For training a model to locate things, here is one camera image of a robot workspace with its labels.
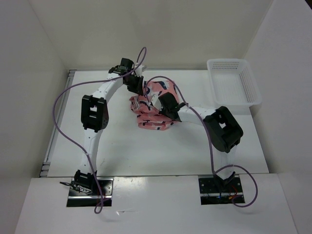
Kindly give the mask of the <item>pink shark print shorts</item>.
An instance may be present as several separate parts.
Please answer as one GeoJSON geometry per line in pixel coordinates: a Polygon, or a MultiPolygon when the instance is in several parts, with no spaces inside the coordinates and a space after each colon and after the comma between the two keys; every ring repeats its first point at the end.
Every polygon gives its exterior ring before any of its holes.
{"type": "Polygon", "coordinates": [[[164,131],[169,129],[176,121],[164,116],[160,110],[151,103],[153,97],[160,97],[163,94],[170,93],[179,101],[174,84],[171,81],[151,81],[143,83],[143,95],[132,96],[130,109],[136,114],[138,127],[147,130],[164,131]]]}

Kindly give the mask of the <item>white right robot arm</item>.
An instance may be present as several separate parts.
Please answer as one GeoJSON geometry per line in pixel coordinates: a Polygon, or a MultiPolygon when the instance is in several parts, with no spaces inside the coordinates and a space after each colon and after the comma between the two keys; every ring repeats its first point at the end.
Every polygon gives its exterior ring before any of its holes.
{"type": "Polygon", "coordinates": [[[234,161],[243,130],[227,107],[204,109],[185,102],[178,103],[171,93],[153,96],[152,104],[159,112],[174,121],[202,125],[207,134],[214,186],[226,191],[234,179],[234,161]]]}

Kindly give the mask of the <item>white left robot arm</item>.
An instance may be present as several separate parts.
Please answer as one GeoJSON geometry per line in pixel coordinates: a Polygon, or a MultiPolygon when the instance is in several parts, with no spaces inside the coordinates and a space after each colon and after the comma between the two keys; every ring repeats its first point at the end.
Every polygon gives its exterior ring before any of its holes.
{"type": "Polygon", "coordinates": [[[97,153],[101,134],[109,122],[108,102],[113,94],[126,85],[131,92],[143,94],[143,65],[122,58],[120,65],[112,67],[108,77],[91,95],[84,95],[81,101],[81,122],[84,129],[82,159],[74,176],[74,184],[87,195],[99,192],[97,176],[97,153]]]}

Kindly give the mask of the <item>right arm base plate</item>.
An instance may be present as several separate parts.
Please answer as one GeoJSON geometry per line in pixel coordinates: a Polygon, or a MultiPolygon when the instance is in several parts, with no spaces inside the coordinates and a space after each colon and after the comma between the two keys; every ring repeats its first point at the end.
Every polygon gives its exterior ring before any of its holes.
{"type": "Polygon", "coordinates": [[[199,177],[199,193],[201,205],[219,205],[235,203],[244,204],[245,199],[239,176],[235,176],[226,186],[217,184],[212,175],[199,177]]]}

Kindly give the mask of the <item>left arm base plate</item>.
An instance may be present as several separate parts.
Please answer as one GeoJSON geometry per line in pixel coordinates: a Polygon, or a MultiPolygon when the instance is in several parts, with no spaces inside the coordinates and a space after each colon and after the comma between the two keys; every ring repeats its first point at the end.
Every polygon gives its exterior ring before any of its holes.
{"type": "MultiPolygon", "coordinates": [[[[112,206],[112,193],[113,193],[113,178],[99,178],[99,185],[104,195],[104,207],[112,206]]],[[[63,183],[69,186],[69,193],[67,198],[66,207],[95,207],[100,203],[100,192],[97,185],[96,190],[92,191],[81,187],[80,185],[74,185],[74,180],[71,183],[63,183]]]]}

